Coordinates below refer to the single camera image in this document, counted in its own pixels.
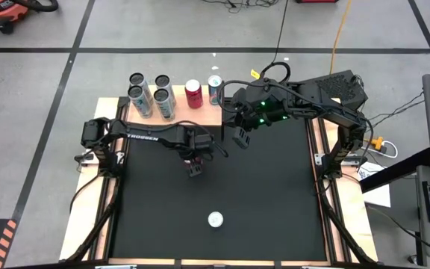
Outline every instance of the silver can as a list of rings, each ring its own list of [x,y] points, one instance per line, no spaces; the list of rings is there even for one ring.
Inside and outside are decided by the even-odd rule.
[[[158,110],[161,112],[162,117],[165,120],[175,119],[175,108],[172,100],[170,100],[170,94],[168,90],[158,89],[154,93],[155,103],[158,106]]]
[[[132,74],[128,80],[131,83],[131,86],[141,87],[150,105],[154,104],[154,99],[152,98],[152,94],[150,93],[149,84],[147,84],[147,80],[142,75],[142,73],[136,72]]]
[[[169,92],[170,100],[172,100],[173,107],[177,105],[177,100],[175,99],[175,94],[173,93],[172,83],[170,83],[170,78],[168,75],[159,75],[155,78],[155,85],[157,89],[165,89]]]
[[[212,105],[218,105],[218,100],[216,99],[216,89],[221,85],[221,83],[222,78],[220,78],[218,75],[211,75],[208,78],[208,96]]]
[[[143,92],[143,88],[141,86],[131,86],[128,89],[127,94],[128,98],[131,100],[132,104],[134,104],[142,118],[147,119],[152,117],[154,113],[152,105],[147,99],[147,96]]]

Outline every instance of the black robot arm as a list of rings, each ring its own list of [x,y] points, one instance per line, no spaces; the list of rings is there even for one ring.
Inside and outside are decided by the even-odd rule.
[[[275,65],[285,66],[288,70],[287,74],[290,74],[286,63],[274,63],[270,67]],[[250,141],[248,132],[260,126],[271,126],[275,122],[289,118],[322,117],[338,124],[339,127],[336,144],[330,153],[322,157],[320,175],[329,178],[341,177],[341,162],[349,152],[361,148],[364,133],[367,130],[367,120],[356,110],[367,99],[358,77],[346,71],[343,75],[334,74],[309,81],[286,82],[287,77],[285,77],[277,82],[264,78],[266,71],[267,68],[256,81],[227,81],[223,82],[218,89],[219,99],[221,99],[224,87],[227,85],[232,83],[246,85],[246,88],[240,88],[234,94],[228,106],[221,105],[226,112],[233,115],[225,124],[235,128],[233,137],[235,142],[246,149]],[[339,81],[343,82],[341,87],[336,85]],[[347,104],[334,101],[332,94],[326,90],[331,88],[337,88],[338,91],[351,91],[354,95],[350,96],[351,100],[355,101]]]
[[[202,172],[202,160],[212,155],[214,147],[225,157],[228,156],[228,153],[215,143],[214,136],[205,128],[200,126],[199,128],[205,133],[199,134],[195,126],[182,125],[182,123],[196,125],[190,121],[181,121],[169,126],[148,126],[98,118],[84,123],[81,145],[93,151],[99,160],[99,171],[112,176],[119,174],[120,166],[116,153],[109,150],[109,144],[121,137],[160,143],[167,149],[175,150],[184,160],[189,176],[196,176]]]

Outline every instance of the gray floor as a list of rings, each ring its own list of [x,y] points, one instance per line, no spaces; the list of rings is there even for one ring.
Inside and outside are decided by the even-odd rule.
[[[90,3],[59,2],[58,12],[33,13],[16,26],[12,35],[0,33],[0,48],[60,48],[54,53],[0,50],[1,218],[11,218],[13,214],[70,48]],[[430,0],[415,2],[430,31]],[[289,0],[281,47],[330,48],[346,3],[347,0],[338,4],[296,4]],[[275,48],[283,9],[284,1],[271,8],[251,7],[231,14],[222,4],[200,0],[95,0],[81,48]],[[339,47],[429,49],[408,0],[353,1]],[[7,267],[58,260],[69,201],[78,178],[72,157],[82,151],[82,123],[92,117],[99,97],[125,95],[128,76],[136,71],[147,74],[149,83],[161,73],[170,75],[174,84],[183,84],[190,78],[205,80],[212,74],[251,80],[250,70],[260,71],[274,56],[271,51],[214,55],[216,49],[206,53],[106,52],[78,53],[70,63],[72,71]],[[291,65],[291,80],[295,81],[327,74],[330,57],[321,52],[280,53],[277,60]],[[391,112],[420,93],[421,76],[430,73],[430,54],[337,55],[334,70],[345,69],[363,78],[370,98],[364,113],[372,117]],[[283,73],[274,69],[268,75],[280,78]],[[396,160],[377,158],[386,166],[426,148],[429,142],[423,105],[383,122],[375,135],[399,148]],[[412,182],[396,183],[401,192],[402,184],[411,186]],[[396,204],[394,200],[406,197],[396,195],[392,199]],[[409,266],[405,258],[414,253],[414,240],[373,214],[370,213],[370,221],[379,260]]]

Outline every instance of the red vacuum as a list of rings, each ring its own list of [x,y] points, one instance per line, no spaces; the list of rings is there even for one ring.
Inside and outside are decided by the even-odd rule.
[[[11,34],[14,22],[24,19],[28,11],[52,12],[59,8],[57,0],[49,0],[50,5],[43,5],[37,0],[0,0],[0,31]]]

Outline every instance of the aluminum can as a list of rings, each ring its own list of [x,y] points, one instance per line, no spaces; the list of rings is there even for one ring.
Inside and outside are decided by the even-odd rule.
[[[218,75],[211,75],[208,78],[208,95],[212,105],[218,105],[218,101],[216,99],[216,89],[221,85],[221,83],[222,78],[220,78]]]
[[[185,95],[187,96],[188,106],[200,108],[203,105],[202,86],[195,79],[190,79],[185,84]]]
[[[136,72],[132,74],[128,80],[131,83],[131,86],[141,87],[150,105],[154,104],[154,99],[152,98],[152,94],[150,93],[149,84],[147,84],[147,80],[142,75],[142,73]]]
[[[170,93],[166,89],[158,89],[154,93],[155,104],[161,112],[165,120],[175,119],[175,108],[172,100],[170,100]]]
[[[170,78],[168,75],[159,75],[155,78],[155,85],[157,89],[165,89],[169,92],[170,100],[172,100],[173,107],[177,105],[177,100],[172,89],[172,83],[170,83]]]
[[[132,104],[134,104],[142,118],[147,119],[152,117],[154,113],[152,105],[150,105],[150,102],[141,86],[131,86],[128,89],[127,94],[128,98],[131,100]]]

